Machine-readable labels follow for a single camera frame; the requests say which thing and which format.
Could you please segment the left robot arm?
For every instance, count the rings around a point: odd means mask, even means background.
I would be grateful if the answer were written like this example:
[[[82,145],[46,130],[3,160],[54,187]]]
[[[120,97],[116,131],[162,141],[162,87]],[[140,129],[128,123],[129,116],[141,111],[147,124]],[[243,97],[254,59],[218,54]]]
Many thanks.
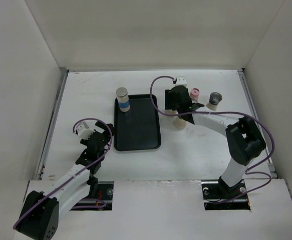
[[[103,131],[91,130],[82,119],[73,126],[73,133],[86,148],[71,169],[57,182],[42,191],[30,192],[19,219],[13,226],[17,232],[33,240],[50,240],[59,220],[71,210],[100,210],[107,203],[98,195],[98,179],[94,176],[110,150],[114,126],[95,119]]]

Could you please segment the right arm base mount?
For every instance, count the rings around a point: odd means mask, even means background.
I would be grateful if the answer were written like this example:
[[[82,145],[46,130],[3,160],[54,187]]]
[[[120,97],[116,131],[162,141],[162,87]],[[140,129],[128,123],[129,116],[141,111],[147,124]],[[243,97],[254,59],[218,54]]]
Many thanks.
[[[228,188],[219,180],[203,180],[201,182],[204,208],[207,211],[250,210],[246,185],[242,179],[234,187]]]

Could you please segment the silver cap blue label bottle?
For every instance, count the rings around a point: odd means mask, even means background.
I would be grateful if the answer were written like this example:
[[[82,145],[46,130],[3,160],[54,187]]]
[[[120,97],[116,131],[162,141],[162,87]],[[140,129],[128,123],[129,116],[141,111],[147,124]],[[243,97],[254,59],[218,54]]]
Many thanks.
[[[128,112],[130,110],[130,102],[127,89],[124,87],[119,87],[116,90],[116,95],[119,109],[124,113]]]

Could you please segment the black cap spice bottle front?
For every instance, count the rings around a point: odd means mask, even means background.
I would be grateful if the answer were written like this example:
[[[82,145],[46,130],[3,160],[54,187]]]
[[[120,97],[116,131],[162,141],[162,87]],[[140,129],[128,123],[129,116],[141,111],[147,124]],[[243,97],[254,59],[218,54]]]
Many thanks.
[[[172,118],[175,118],[178,116],[178,111],[176,110],[166,109],[165,113],[168,114]]]

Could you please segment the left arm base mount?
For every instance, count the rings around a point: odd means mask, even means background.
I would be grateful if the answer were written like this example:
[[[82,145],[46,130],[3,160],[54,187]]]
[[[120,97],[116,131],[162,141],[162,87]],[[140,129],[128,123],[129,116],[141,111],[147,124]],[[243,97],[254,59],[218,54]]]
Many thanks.
[[[99,181],[91,176],[87,181],[89,193],[71,209],[72,211],[111,211],[114,196],[113,181]]]

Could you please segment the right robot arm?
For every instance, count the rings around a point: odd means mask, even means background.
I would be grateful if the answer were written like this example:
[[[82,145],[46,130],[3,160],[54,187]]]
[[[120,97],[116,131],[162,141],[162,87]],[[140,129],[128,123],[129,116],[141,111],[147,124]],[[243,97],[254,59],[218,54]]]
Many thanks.
[[[218,179],[218,192],[231,197],[252,160],[266,147],[255,121],[248,117],[233,118],[215,114],[203,104],[193,102],[188,88],[178,85],[165,90],[165,109],[178,112],[178,117],[193,125],[206,127],[227,139],[231,156],[225,172]]]

